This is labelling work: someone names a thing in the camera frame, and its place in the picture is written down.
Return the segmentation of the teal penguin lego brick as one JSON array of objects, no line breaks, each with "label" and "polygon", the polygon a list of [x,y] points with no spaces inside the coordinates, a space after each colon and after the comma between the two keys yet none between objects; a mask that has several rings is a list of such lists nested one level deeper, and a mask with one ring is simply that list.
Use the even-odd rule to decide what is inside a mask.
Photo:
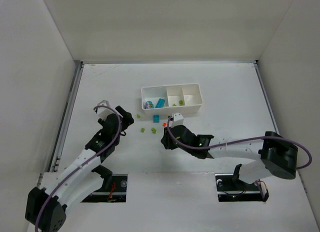
[{"label": "teal penguin lego brick", "polygon": [[148,110],[148,109],[153,109],[154,108],[154,104],[152,101],[148,100],[145,102],[145,109]]}]

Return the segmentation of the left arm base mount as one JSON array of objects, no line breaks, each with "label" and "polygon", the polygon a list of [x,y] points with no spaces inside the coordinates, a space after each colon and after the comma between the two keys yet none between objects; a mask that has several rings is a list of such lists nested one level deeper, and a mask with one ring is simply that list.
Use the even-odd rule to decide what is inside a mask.
[{"label": "left arm base mount", "polygon": [[93,170],[103,179],[99,189],[88,195],[82,203],[125,203],[127,200],[128,175],[113,174],[108,168],[99,165]]}]

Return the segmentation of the long teal lego brick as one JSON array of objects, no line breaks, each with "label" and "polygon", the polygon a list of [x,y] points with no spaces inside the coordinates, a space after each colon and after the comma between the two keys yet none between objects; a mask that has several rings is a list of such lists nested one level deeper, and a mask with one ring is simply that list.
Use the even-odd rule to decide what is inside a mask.
[{"label": "long teal lego brick", "polygon": [[163,108],[165,106],[165,99],[160,98],[156,104],[156,108]]}]

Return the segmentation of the teal square lego brick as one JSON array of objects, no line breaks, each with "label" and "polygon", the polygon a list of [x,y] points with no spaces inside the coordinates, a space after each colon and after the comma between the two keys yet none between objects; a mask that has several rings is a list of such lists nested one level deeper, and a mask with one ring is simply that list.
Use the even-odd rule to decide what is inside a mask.
[{"label": "teal square lego brick", "polygon": [[155,115],[153,116],[153,122],[154,122],[154,123],[159,123],[159,122],[160,122],[160,116],[157,115],[157,114],[155,114]]}]

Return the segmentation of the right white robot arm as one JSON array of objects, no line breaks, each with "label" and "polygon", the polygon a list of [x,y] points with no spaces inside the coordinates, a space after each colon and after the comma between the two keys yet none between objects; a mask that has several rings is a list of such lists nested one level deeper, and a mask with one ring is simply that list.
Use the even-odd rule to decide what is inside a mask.
[{"label": "right white robot arm", "polygon": [[166,127],[160,140],[166,150],[177,148],[198,159],[249,159],[238,164],[233,179],[246,184],[267,177],[293,180],[296,177],[298,148],[293,141],[272,131],[264,136],[233,140],[211,134],[194,134],[184,125]]}]

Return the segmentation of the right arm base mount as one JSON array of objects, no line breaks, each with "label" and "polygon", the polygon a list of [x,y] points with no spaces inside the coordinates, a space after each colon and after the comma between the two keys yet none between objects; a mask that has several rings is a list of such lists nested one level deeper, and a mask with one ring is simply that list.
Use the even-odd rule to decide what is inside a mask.
[{"label": "right arm base mount", "polygon": [[251,184],[239,179],[242,164],[238,164],[233,173],[216,173],[215,183],[219,202],[263,202],[269,199],[269,190],[264,181]]}]

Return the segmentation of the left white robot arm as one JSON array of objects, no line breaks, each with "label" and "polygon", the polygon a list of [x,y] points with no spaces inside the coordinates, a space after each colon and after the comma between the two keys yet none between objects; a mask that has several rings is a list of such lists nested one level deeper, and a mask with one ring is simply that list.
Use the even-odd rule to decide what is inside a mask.
[{"label": "left white robot arm", "polygon": [[34,187],[28,193],[25,219],[34,225],[36,232],[59,231],[74,204],[112,181],[112,171],[102,163],[115,151],[134,118],[121,106],[110,108],[108,102],[94,110],[102,128],[54,182]]}]

